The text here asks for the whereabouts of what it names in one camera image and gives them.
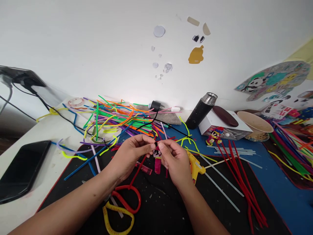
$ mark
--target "left hand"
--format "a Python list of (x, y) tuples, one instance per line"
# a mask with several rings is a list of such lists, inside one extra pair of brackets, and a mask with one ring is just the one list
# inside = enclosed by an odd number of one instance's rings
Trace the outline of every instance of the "left hand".
[(150, 154), (153, 154), (153, 150), (156, 148), (155, 142), (154, 139), (144, 134), (130, 137), (120, 146), (108, 167), (113, 168), (120, 182), (124, 181), (142, 155), (149, 158)]

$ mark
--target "smartphone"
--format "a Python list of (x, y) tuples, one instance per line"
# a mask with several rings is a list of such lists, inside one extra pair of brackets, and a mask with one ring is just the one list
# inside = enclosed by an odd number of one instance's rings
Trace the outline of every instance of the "smartphone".
[(0, 204), (28, 193), (51, 145), (50, 140), (24, 145), (0, 179)]

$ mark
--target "silver thermos lid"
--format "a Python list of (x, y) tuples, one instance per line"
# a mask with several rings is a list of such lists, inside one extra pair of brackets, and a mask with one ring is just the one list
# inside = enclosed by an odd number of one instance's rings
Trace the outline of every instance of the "silver thermos lid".
[(217, 99), (217, 95), (211, 92), (207, 92), (202, 98), (202, 102), (207, 105), (215, 105), (215, 101)]

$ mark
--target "white desk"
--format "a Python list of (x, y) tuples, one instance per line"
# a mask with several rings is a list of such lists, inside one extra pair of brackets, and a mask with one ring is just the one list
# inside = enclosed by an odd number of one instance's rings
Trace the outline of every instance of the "white desk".
[[(61, 110), (60, 112), (67, 119), (74, 121), (75, 115), (73, 113), (67, 110)], [(182, 119), (186, 120), (190, 112), (189, 110), (185, 110), (181, 113)], [(86, 119), (78, 116), (76, 125), (82, 127), (86, 121)], [(107, 134), (106, 139), (112, 139), (112, 135), (113, 134)], [(77, 150), (81, 146), (79, 142), (82, 141), (82, 138), (82, 134), (75, 130), (72, 124), (62, 119), (60, 116), (47, 116), (0, 156), (0, 178), (19, 149), (25, 144), (42, 140), (57, 142), (63, 139), (64, 141), (62, 143), (68, 148)], [(69, 162), (70, 159), (64, 158), (61, 151), (55, 145), (51, 145), (31, 192), (15, 201), (0, 205), (1, 235), (8, 234), (36, 213)]]

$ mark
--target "yellow glue gun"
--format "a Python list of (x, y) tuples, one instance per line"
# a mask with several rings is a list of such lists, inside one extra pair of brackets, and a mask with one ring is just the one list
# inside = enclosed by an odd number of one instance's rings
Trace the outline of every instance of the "yellow glue gun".
[(200, 166), (200, 162), (196, 159), (194, 155), (191, 154), (191, 152), (187, 151), (189, 161), (191, 163), (191, 176), (194, 184), (196, 184), (198, 173), (203, 175), (205, 173), (205, 168), (203, 166)]

